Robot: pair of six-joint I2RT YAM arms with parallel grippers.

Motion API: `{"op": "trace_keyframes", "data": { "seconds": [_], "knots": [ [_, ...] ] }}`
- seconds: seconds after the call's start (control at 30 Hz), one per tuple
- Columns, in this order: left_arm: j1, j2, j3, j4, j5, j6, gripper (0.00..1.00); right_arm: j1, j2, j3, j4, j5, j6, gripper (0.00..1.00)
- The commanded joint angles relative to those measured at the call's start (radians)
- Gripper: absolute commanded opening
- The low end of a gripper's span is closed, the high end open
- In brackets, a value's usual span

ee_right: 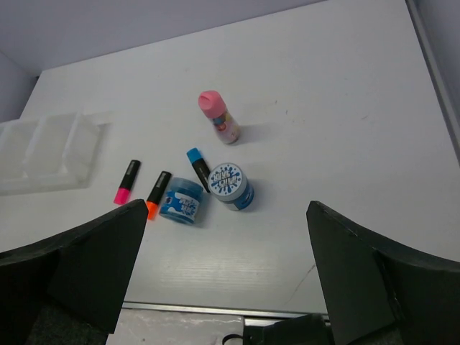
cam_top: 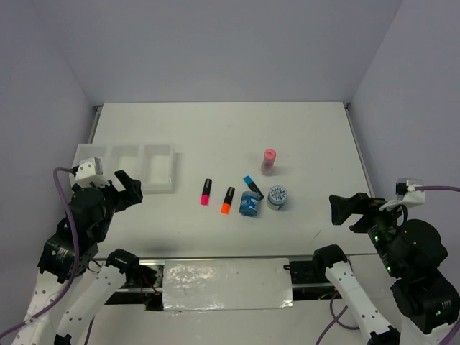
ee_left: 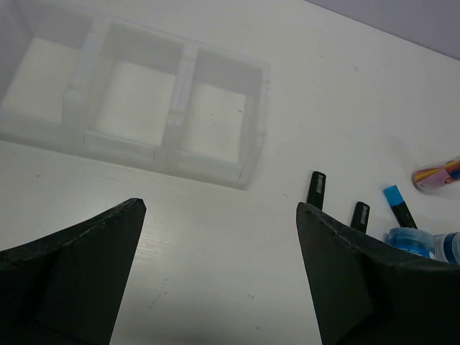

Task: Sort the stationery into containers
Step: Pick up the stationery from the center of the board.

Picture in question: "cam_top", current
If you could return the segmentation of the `pink highlighter marker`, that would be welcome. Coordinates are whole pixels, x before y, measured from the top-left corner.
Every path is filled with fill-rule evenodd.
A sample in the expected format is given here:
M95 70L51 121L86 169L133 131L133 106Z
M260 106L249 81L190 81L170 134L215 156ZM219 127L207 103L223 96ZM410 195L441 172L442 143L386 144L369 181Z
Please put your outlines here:
M200 201L200 204L203 206L207 206L209 203L209 198L211 194L211 186L212 186L212 179L206 178L204 185L203 185L203 190L201 193L201 201Z

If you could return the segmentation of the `pink glue stick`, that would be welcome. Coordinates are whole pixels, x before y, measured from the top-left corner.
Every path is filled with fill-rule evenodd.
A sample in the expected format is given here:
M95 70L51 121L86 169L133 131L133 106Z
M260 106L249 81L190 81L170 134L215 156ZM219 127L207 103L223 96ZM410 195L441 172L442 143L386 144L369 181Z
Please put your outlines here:
M270 175L274 171L274 163L277 153L274 149L266 149L264 151L261 164L261 172L263 175Z

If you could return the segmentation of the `blue highlighter marker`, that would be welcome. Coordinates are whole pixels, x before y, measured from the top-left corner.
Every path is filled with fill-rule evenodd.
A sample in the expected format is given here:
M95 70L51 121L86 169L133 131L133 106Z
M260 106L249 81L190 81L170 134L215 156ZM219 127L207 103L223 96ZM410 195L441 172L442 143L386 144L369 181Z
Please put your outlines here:
M244 182L247 184L248 188L252 191L255 192L259 195L259 198L263 200L265 197L262 193L262 191L259 189L259 187L256 185L256 183L253 181L253 179L250 176L245 176L244 177Z

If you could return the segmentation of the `orange highlighter marker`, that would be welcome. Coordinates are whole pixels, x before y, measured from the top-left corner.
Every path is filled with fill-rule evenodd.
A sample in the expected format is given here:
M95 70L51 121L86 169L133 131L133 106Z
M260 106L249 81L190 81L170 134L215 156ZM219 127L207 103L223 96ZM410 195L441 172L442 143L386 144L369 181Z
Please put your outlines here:
M224 197L224 201L222 203L222 207L221 207L221 212L223 214L229 214L230 209L231 209L231 204L233 201L233 197L234 197L234 192L235 192L234 187L228 187L226 191L226 195Z

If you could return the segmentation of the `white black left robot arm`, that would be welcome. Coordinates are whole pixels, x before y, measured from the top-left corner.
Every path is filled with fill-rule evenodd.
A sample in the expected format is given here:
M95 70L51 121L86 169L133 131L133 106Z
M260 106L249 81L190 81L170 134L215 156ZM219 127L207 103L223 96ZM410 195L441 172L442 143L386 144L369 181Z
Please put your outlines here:
M144 272L138 256L117 249L87 290L70 302L114 215L142 202L142 184L118 170L115 176L123 190L117 190L111 180L97 181L98 174L93 173L87 185L75 183L72 197L67 199L57 176L61 168L53 172L65 217L44 244L24 320L1 333L1 337L15 334L14 344L77 344L83 332L90 332L96 314L116 290L136 285Z

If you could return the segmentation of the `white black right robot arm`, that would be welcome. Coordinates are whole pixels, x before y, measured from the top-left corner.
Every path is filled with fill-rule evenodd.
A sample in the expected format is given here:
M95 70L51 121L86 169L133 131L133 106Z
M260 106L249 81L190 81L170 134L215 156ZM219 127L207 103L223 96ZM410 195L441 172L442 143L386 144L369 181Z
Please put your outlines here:
M342 249L332 244L313 255L313 275L329 281L359 325L365 344L448 344L459 331L459 293L441 274L448 256L439 232L425 221L408 219L408 209L424 204L424 192L412 189L393 201L357 193L330 195L331 221L367 234L390 277L392 296L402 316L396 329L376 308Z

